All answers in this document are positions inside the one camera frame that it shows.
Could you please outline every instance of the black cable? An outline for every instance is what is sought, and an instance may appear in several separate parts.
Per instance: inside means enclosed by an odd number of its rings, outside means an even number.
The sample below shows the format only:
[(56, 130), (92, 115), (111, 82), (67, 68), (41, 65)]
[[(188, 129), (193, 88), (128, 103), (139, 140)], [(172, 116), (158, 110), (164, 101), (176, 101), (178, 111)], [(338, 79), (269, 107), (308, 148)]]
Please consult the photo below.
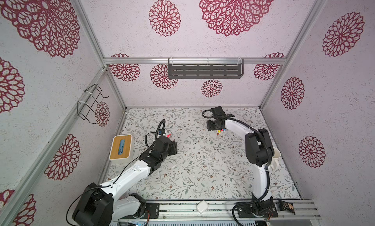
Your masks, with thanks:
[(221, 118), (221, 119), (228, 119), (228, 120), (233, 120), (235, 122), (239, 122), (241, 123), (242, 125), (246, 126), (247, 128), (249, 128), (250, 130), (254, 131), (261, 143), (263, 144), (264, 148), (265, 148), (265, 152), (267, 154), (267, 158), (268, 158), (268, 162), (267, 162), (267, 165), (265, 166), (265, 171), (266, 171), (266, 175), (267, 175), (267, 187), (265, 188), (265, 191), (263, 193), (262, 196), (260, 196), (260, 198), (258, 199), (255, 199), (255, 200), (252, 200), (250, 202), (245, 202), (245, 203), (240, 203), (240, 204), (237, 204), (237, 205), (234, 205), (234, 207), (232, 208), (232, 217), (234, 219), (234, 221), (236, 221), (236, 223), (239, 225), (239, 226), (243, 226), (236, 218), (236, 215), (234, 214), (234, 210), (239, 207), (239, 206), (245, 206), (245, 205), (251, 205), (251, 204), (254, 204), (254, 203), (257, 203), (259, 201), (261, 201), (263, 198), (265, 198), (265, 196), (268, 194), (268, 191), (270, 189), (270, 173), (269, 173), (269, 169), (268, 167), (271, 165), (271, 162), (272, 162), (272, 154), (269, 152), (266, 144), (265, 144), (265, 140), (264, 140), (264, 137), (263, 135), (261, 135), (261, 133), (257, 130), (257, 129), (254, 129), (252, 128), (251, 126), (247, 125), (245, 122), (242, 122), (241, 120), (238, 120), (238, 119), (234, 119), (232, 117), (225, 117), (225, 116), (205, 116), (204, 113), (205, 112), (208, 112), (208, 111), (211, 111), (211, 110), (205, 110), (202, 112), (202, 117), (204, 118), (207, 118), (207, 119), (217, 119), (217, 118)]
[(84, 195), (84, 194), (87, 193), (88, 191), (91, 191), (91, 190), (93, 190), (93, 189), (97, 189), (97, 188), (106, 188), (106, 187), (109, 187), (109, 186), (110, 186), (110, 185), (108, 185), (108, 186), (103, 186), (103, 187), (90, 188), (89, 190), (87, 190), (87, 191), (84, 192), (83, 194), (79, 195), (79, 196), (78, 196), (78, 197), (72, 202), (72, 204), (69, 206), (68, 210), (66, 211), (66, 215), (65, 215), (65, 220), (66, 220), (66, 222), (67, 222), (69, 225), (72, 225), (72, 226), (79, 226), (79, 225), (71, 224), (71, 223), (69, 223), (69, 221), (68, 221), (68, 212), (69, 212), (70, 208), (72, 207), (72, 205), (75, 203), (75, 201), (77, 201), (78, 198), (80, 198), (82, 195)]
[(145, 136), (144, 136), (144, 143), (146, 144), (147, 148), (149, 148), (148, 144), (147, 144), (147, 135), (150, 134), (150, 133), (155, 133), (154, 131), (152, 132), (149, 132), (147, 133)]
[[(142, 154), (143, 154), (143, 153), (141, 153), (138, 157), (134, 158), (133, 161), (131, 161), (130, 163), (132, 163), (132, 162), (134, 162), (135, 160), (137, 160)], [(124, 167), (124, 169), (122, 169), (121, 173), (119, 174), (119, 176), (117, 177), (117, 179), (116, 179), (112, 184), (114, 184), (114, 183), (119, 179), (119, 177), (122, 175), (122, 173), (123, 173), (124, 170), (129, 166), (130, 163), (128, 163), (128, 164)]]

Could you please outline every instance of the floral tablecloth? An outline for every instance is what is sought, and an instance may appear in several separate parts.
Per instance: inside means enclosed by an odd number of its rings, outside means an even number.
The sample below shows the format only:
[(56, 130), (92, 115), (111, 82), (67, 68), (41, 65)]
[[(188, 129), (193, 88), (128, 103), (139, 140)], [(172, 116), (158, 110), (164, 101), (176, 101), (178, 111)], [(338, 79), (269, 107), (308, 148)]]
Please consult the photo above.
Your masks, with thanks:
[[(207, 131), (203, 108), (129, 109), (122, 134), (134, 136), (134, 156), (146, 150), (144, 135), (155, 131), (160, 120), (177, 142), (178, 153), (134, 185), (146, 199), (247, 199), (251, 198), (253, 174), (245, 156), (245, 142), (232, 132), (219, 135)], [(267, 128), (258, 108), (224, 108), (256, 129)], [(153, 134), (149, 135), (151, 144)], [(270, 172), (274, 198), (300, 196), (282, 158), (280, 168)], [(111, 164), (108, 179), (118, 175), (127, 163)]]

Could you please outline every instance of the white plastic clip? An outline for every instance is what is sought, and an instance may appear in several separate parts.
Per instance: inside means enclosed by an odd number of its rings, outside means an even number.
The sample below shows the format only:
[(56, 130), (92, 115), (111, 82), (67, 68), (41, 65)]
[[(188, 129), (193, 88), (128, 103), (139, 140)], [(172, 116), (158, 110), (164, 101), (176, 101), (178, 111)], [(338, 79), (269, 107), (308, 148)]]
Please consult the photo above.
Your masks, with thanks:
[(85, 103), (87, 106), (89, 106), (86, 102), (84, 102), (84, 101), (79, 101), (79, 102), (82, 102), (82, 103)]

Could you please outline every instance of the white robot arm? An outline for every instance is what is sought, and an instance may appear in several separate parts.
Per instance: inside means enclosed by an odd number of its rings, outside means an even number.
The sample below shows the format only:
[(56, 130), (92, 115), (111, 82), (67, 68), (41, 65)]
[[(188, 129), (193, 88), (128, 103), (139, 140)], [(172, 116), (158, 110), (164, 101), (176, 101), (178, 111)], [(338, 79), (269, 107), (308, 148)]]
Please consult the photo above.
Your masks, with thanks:
[(169, 155), (177, 153), (177, 144), (169, 137), (163, 136), (165, 120), (163, 119), (161, 136), (155, 140), (149, 149), (139, 156), (131, 167), (124, 170), (119, 176), (104, 182), (101, 185), (88, 185), (79, 200), (72, 218), (85, 226), (107, 226), (112, 221), (133, 215), (142, 217), (146, 208), (146, 200), (134, 193), (125, 199), (119, 198), (138, 181), (148, 177), (157, 170)]
[[(226, 129), (237, 134), (239, 137), (245, 137), (249, 133), (254, 133), (245, 125), (242, 125), (239, 122), (236, 122), (233, 120), (226, 120), (225, 127)], [(265, 169), (266, 165), (267, 163), (262, 164), (261, 167), (255, 164), (251, 165), (253, 175), (254, 175), (254, 183), (255, 183), (252, 186), (252, 191), (256, 198), (260, 198), (267, 188), (267, 174), (266, 174), (266, 169)], [(268, 191), (267, 195), (262, 200), (263, 201), (268, 200), (270, 199), (270, 197), (272, 197), (272, 194), (271, 194), (271, 191)]]
[[(205, 116), (204, 113), (211, 111), (213, 116)], [(204, 118), (215, 119), (207, 121), (209, 131), (227, 129), (245, 140), (246, 158), (252, 164), (254, 184), (252, 186), (252, 201), (235, 205), (232, 209), (232, 216), (237, 222), (234, 210), (241, 206), (243, 210), (258, 217), (277, 217), (278, 213), (273, 203), (271, 191), (269, 191), (270, 177), (268, 166), (271, 164), (274, 149), (271, 138), (266, 129), (256, 130), (246, 123), (237, 120), (232, 114), (225, 114), (221, 106), (205, 110), (202, 113)]]
[(150, 170), (151, 167), (149, 167), (146, 162), (138, 160), (131, 168), (124, 171), (119, 180), (115, 183), (113, 182), (118, 176), (101, 184), (102, 186), (110, 185), (110, 187), (101, 189), (107, 194), (112, 194), (114, 200), (112, 221), (137, 213), (141, 203), (135, 196), (129, 196), (121, 200), (119, 200), (119, 198), (128, 191), (131, 186), (146, 178), (150, 174)]

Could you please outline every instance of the red floral pattern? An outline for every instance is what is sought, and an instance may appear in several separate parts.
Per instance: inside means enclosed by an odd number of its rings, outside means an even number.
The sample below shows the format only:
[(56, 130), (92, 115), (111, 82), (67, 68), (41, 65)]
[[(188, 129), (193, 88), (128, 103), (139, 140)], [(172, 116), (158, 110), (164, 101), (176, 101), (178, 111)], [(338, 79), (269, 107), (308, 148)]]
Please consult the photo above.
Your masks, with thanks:
[(352, 12), (341, 16), (328, 28), (323, 39), (323, 51), (328, 56), (339, 56), (354, 47), (363, 32), (363, 16)]
[(7, 189), (6, 191), (0, 193), (0, 210), (4, 207), (7, 203), (8, 199), (14, 193), (14, 190)]
[(203, 83), (201, 87), (201, 92), (206, 97), (215, 97), (221, 92), (222, 89), (223, 85), (220, 81), (210, 79)]
[(171, 36), (180, 27), (179, 10), (169, 0), (158, 0), (148, 12), (152, 29), (161, 36)]
[[(116, 53), (111, 57), (129, 57), (126, 54)], [(139, 77), (138, 64), (112, 64), (109, 68), (114, 76), (124, 81), (133, 81)]]
[(326, 160), (326, 150), (316, 137), (307, 136), (303, 138), (299, 150), (303, 162), (310, 167), (320, 167)]
[(285, 108), (293, 110), (302, 102), (304, 88), (302, 80), (297, 77), (288, 79), (281, 90), (281, 101)]
[(110, 109), (104, 101), (97, 104), (95, 108), (95, 119), (100, 126), (106, 126), (108, 124), (110, 120)]
[[(282, 53), (271, 53), (265, 57), (285, 57), (285, 55)], [(279, 67), (279, 64), (256, 64), (254, 68), (254, 75), (260, 80), (267, 80), (275, 76)]]
[(30, 194), (27, 202), (24, 203), (16, 218), (14, 218), (14, 226), (30, 226), (34, 222), (34, 215), (36, 213), (35, 204), (34, 194)]
[[(14, 190), (7, 189), (6, 191), (0, 193), (0, 210), (7, 203), (8, 199), (14, 193)], [(34, 194), (30, 194), (27, 202), (22, 205), (20, 212), (17, 214), (16, 218), (13, 220), (13, 226), (29, 226), (34, 222), (34, 215), (36, 213), (35, 208), (36, 201), (34, 200)]]
[(239, 35), (258, 24), (274, 0), (201, 0), (202, 18), (217, 34)]
[(77, 49), (79, 24), (69, 0), (0, 0), (0, 7), (37, 50), (65, 57)]
[(77, 138), (69, 134), (44, 173), (49, 179), (54, 180), (62, 180), (68, 177), (77, 167), (81, 155), (80, 150), (81, 147)]
[(166, 64), (154, 66), (154, 68), (151, 69), (150, 77), (153, 84), (164, 89), (173, 88), (179, 81), (178, 79), (170, 79), (168, 77), (168, 67)]
[(0, 58), (0, 113), (17, 107), (24, 95), (22, 76), (9, 62)]

